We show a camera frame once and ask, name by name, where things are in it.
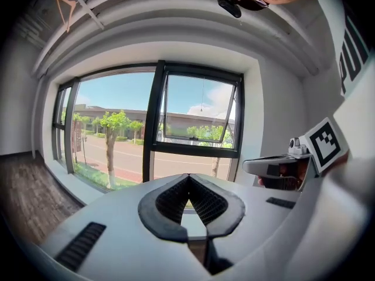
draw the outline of glass pane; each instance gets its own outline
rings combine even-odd
[[[230,160],[155,152],[154,179],[183,173],[199,173],[227,180]]]
[[[107,190],[142,182],[144,125],[153,79],[154,72],[141,72],[80,84],[72,124],[76,173]]]
[[[234,139],[233,139],[233,136],[235,134],[234,133],[234,126],[235,126],[234,119],[232,119],[232,120],[229,119],[229,123],[228,123],[227,129],[225,131],[224,139],[223,139],[222,143],[201,142],[201,141],[196,141],[196,140],[165,138],[164,133],[163,133],[164,124],[163,124],[163,119],[161,118],[159,120],[159,129],[158,129],[158,133],[157,133],[157,136],[156,136],[156,140],[158,142],[179,143],[179,144],[183,144],[183,145],[208,146],[208,147],[214,147],[214,148],[234,149]],[[196,130],[198,132],[200,132],[200,129],[202,129],[202,128],[203,127],[200,127],[200,128],[197,128]],[[219,133],[222,132],[221,130],[222,130],[222,127],[218,127]]]
[[[61,164],[66,167],[65,161],[65,146],[64,146],[64,130],[56,129],[57,130],[57,144],[60,145],[61,155],[57,153],[57,157],[59,158]]]
[[[63,90],[63,96],[64,96],[64,100],[62,101],[63,104],[62,104],[62,108],[61,108],[61,114],[58,116],[60,122],[60,124],[62,125],[65,125],[65,116],[66,116],[66,107],[68,105],[68,100],[69,100],[69,96],[70,96],[70,90],[71,90],[71,87]]]
[[[169,76],[168,99],[163,98],[167,112],[166,137],[195,142],[198,139],[219,141],[233,88],[233,85],[204,78]]]

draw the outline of person's hand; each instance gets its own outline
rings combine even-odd
[[[349,151],[347,151],[343,156],[337,158],[327,169],[325,169],[322,173],[322,176],[327,175],[328,172],[330,172],[333,168],[340,166],[342,164],[345,164],[347,162],[347,158],[349,156]],[[299,189],[302,182],[305,180],[307,167],[308,167],[308,159],[300,159],[297,161],[297,173],[294,178],[289,178],[288,183],[291,188]],[[280,165],[279,166],[279,173],[280,177],[282,176],[290,176],[290,170],[288,170],[288,165]],[[264,186],[264,182],[261,176],[258,176],[258,184],[261,186]]]
[[[288,190],[297,190],[302,185],[305,179],[307,167],[309,164],[309,159],[299,159],[297,160],[296,169],[295,165],[293,168],[290,165],[279,165],[279,175],[282,176],[294,176],[294,178],[285,179],[275,179],[275,182],[286,182]],[[258,176],[258,184],[264,186],[264,182],[261,176]]]

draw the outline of blue sky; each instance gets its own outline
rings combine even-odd
[[[111,75],[85,81],[80,84],[76,104],[147,110],[153,79],[152,72]],[[168,112],[222,117],[228,107],[231,85],[171,76],[168,93]]]

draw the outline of window frame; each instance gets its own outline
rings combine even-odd
[[[208,78],[207,76],[203,76],[203,77],[198,77],[198,74],[189,74],[189,73],[186,73],[186,72],[180,72],[180,73],[173,73],[173,74],[170,74],[168,71],[166,72],[166,78],[165,78],[165,83],[164,83],[164,90],[163,90],[163,96],[164,96],[164,105],[161,105],[161,108],[163,108],[163,111],[164,111],[164,114],[163,114],[163,124],[164,126],[167,126],[167,110],[168,110],[168,84],[169,84],[169,76],[184,76],[184,77],[193,77],[193,78],[200,78],[200,79],[204,79],[204,80],[210,80],[210,81],[216,81],[216,82],[220,82],[220,83],[225,83],[225,84],[230,84],[233,86],[232,88],[232,91],[231,91],[231,95],[230,95],[230,99],[229,99],[229,104],[228,104],[228,110],[227,110],[227,114],[226,114],[226,118],[225,118],[225,123],[224,123],[224,126],[223,126],[223,131],[220,135],[220,139],[219,140],[214,140],[214,139],[199,139],[199,138],[188,138],[188,137],[185,137],[185,136],[177,136],[177,135],[167,135],[166,133],[166,129],[167,128],[163,128],[163,136],[165,138],[171,138],[171,139],[182,139],[182,140],[186,140],[186,141],[197,141],[197,142],[210,142],[210,143],[223,143],[224,141],[224,136],[225,136],[225,131],[228,127],[228,122],[229,122],[229,116],[230,116],[230,112],[231,112],[231,109],[232,109],[232,106],[233,106],[233,101],[234,101],[234,95],[237,91],[237,86],[238,86],[238,83],[235,83],[235,84],[232,84],[232,83],[229,83],[227,82],[226,80],[222,80],[222,79],[213,79],[213,78]]]
[[[61,84],[57,90],[57,99],[53,110],[52,119],[52,153],[55,160],[62,158],[61,143],[60,143],[60,130],[64,131],[64,151],[65,151],[65,164],[68,174],[74,173],[73,155],[71,153],[71,126],[73,123],[73,111],[76,103],[77,93],[80,85],[79,78],[75,77],[70,81]],[[63,103],[65,99],[66,90],[71,88],[66,106],[65,121],[57,122],[61,118]]]
[[[198,66],[194,64],[182,64],[174,62],[166,62],[159,60],[157,63],[139,63],[127,64],[122,66],[115,66],[96,70],[80,77],[72,78],[70,81],[61,84],[57,91],[56,101],[53,111],[52,120],[52,149],[53,158],[55,160],[61,159],[60,133],[59,130],[64,131],[64,149],[65,162],[68,173],[74,174],[73,154],[71,152],[71,127],[73,123],[73,112],[76,103],[76,98],[81,82],[92,80],[112,74],[136,73],[143,71],[153,71],[154,79],[152,82],[150,96],[148,101],[145,132],[144,132],[144,147],[142,155],[142,178],[143,182],[148,182],[154,179],[154,157],[155,152],[173,153],[190,156],[204,156],[204,157],[222,157],[230,158],[230,171],[228,180],[234,181],[238,159],[241,153],[242,136],[243,136],[243,120],[244,120],[244,76],[243,74],[232,73],[228,71],[219,70],[207,66]],[[225,127],[229,125],[229,115],[233,107],[233,101],[236,101],[236,121],[233,132],[234,147],[217,148],[210,146],[191,146],[178,143],[158,142],[158,124],[161,113],[162,95],[164,85],[168,74],[183,75],[189,77],[205,78],[209,80],[219,81],[234,85],[231,94],[230,107],[227,114],[227,121]],[[64,101],[64,93],[67,88],[71,87],[68,103],[66,107],[65,122],[57,122],[59,114],[62,112]]]
[[[192,146],[179,143],[158,142],[158,124],[160,121],[161,104],[163,92],[165,90],[165,83],[168,74],[187,74],[191,77],[209,78],[220,82],[229,83],[237,86],[236,90],[236,127],[235,127],[235,141],[234,148],[217,148],[208,146]],[[243,74],[231,73],[216,68],[206,66],[197,66],[194,64],[181,63],[166,63],[164,60],[158,61],[155,70],[154,81],[150,92],[149,105],[146,115],[146,128],[144,136],[144,158],[143,158],[143,182],[153,179],[151,176],[150,165],[154,164],[154,159],[150,158],[151,152],[173,153],[189,156],[203,156],[203,157],[220,157],[238,159],[241,153],[242,134],[243,134],[243,120],[244,120],[244,76]],[[233,166],[232,170],[237,170],[238,162]]]

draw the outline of tree trunk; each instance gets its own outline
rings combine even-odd
[[[108,184],[107,188],[113,189],[116,185],[115,170],[113,168],[113,150],[115,145],[115,132],[107,128],[105,133],[105,144],[107,145],[107,169],[108,169]]]
[[[217,170],[219,169],[219,161],[220,161],[219,157],[212,158],[212,172],[211,172],[212,177],[217,177]]]

